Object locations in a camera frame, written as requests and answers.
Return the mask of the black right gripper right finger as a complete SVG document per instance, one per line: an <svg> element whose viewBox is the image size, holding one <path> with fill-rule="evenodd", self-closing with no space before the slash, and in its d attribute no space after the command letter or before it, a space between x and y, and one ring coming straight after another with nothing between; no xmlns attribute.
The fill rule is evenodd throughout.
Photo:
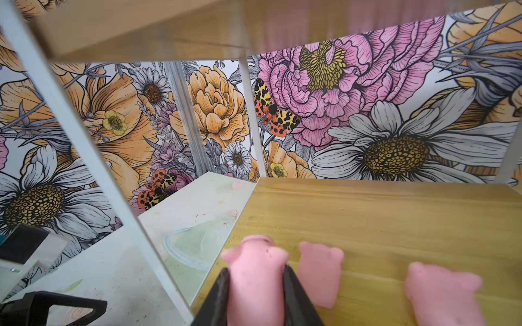
<svg viewBox="0 0 522 326"><path fill-rule="evenodd" d="M284 268L286 326L324 326L318 312L289 265Z"/></svg>

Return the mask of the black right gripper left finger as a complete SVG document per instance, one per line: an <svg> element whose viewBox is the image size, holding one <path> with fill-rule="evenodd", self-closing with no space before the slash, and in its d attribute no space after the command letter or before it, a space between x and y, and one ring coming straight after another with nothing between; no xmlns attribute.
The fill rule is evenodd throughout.
<svg viewBox="0 0 522 326"><path fill-rule="evenodd" d="M228 297L230 290L230 273L223 268L217 276L208 296L191 326L227 326Z"/></svg>

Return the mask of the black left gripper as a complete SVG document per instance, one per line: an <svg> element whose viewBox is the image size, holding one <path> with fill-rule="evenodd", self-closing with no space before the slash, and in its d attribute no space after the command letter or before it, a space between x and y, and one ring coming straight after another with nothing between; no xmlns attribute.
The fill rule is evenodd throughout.
<svg viewBox="0 0 522 326"><path fill-rule="evenodd" d="M26 293L19 300L1 304L1 325L47 325L53 306L86 308L87 313L74 317L69 325L89 325L105 314L107 301L48 291Z"/></svg>

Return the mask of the pink pig toy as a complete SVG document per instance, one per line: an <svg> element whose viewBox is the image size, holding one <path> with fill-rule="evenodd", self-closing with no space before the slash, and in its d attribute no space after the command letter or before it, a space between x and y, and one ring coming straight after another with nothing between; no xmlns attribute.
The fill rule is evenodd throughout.
<svg viewBox="0 0 522 326"><path fill-rule="evenodd" d="M284 269L289 253L265 235L245 237L241 244L223 251L230 285L228 325L283 325Z"/></svg>
<svg viewBox="0 0 522 326"><path fill-rule="evenodd" d="M482 285L477 274L413 262L408 267L405 293L418 325L485 325L475 299Z"/></svg>
<svg viewBox="0 0 522 326"><path fill-rule="evenodd" d="M298 278L314 306L335 306L341 283L344 252L320 243L299 243Z"/></svg>

